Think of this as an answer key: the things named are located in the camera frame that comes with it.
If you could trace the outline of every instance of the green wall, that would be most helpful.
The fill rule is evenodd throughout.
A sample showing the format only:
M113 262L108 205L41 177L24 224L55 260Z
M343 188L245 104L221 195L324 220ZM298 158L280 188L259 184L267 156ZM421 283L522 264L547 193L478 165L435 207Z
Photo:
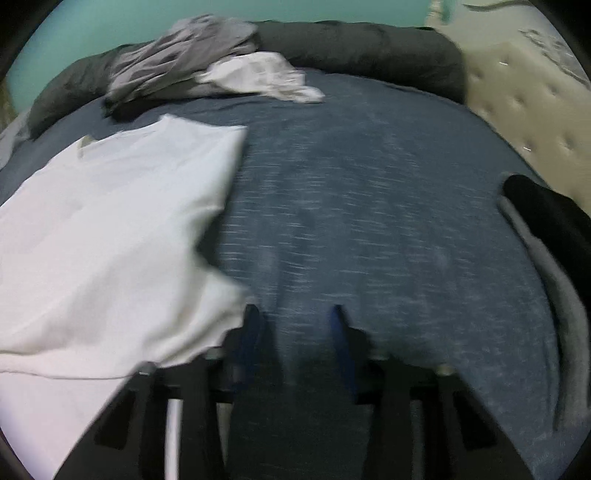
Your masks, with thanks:
M158 37L179 18L214 13L246 20L422 25L430 0L63 0L7 75L17 111L73 61Z

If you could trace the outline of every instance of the white t-shirt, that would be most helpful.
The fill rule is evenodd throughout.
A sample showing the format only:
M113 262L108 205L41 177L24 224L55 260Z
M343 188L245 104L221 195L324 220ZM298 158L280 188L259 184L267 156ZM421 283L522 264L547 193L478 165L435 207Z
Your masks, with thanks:
M242 289L194 252L246 135L170 115L84 137L0 207L0 372L119 378L242 322Z

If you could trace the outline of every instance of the wall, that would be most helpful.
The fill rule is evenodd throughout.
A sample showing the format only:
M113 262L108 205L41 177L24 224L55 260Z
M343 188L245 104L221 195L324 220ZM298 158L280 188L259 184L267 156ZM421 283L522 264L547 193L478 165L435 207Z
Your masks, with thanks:
M158 37L179 18L202 13L246 20L423 25L430 0L63 0L33 34L7 75L17 111L73 61Z

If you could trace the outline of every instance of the tufted headboard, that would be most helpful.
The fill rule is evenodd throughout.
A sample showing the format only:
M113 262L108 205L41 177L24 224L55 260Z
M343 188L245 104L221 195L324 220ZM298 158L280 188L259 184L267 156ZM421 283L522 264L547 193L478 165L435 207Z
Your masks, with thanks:
M522 1L466 1L427 24L465 56L468 107L554 190L591 215L591 83L552 24Z

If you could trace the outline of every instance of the fitted sheet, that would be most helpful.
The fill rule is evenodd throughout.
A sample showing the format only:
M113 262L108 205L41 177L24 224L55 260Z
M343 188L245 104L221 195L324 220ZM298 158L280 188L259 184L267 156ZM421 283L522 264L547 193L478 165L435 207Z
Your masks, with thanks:
M269 319L256 379L233 411L232 476L360 477L369 410L351 405L340 383L327 321L342 303L354 326L403 360L454 365L535 477L558 478L591 425L552 432L550 309L495 205L503 172L531 170L463 106L345 75L308 71L307 83L325 103L199 99L116 124L96 100L19 147L0 170L0 202L86 134L104 138L163 113L247 125L226 211L198 246ZM14 400L35 381L0 375L0 426L23 458L18 445L42 449L53 435L15 420L20 409L43 410L43 398Z

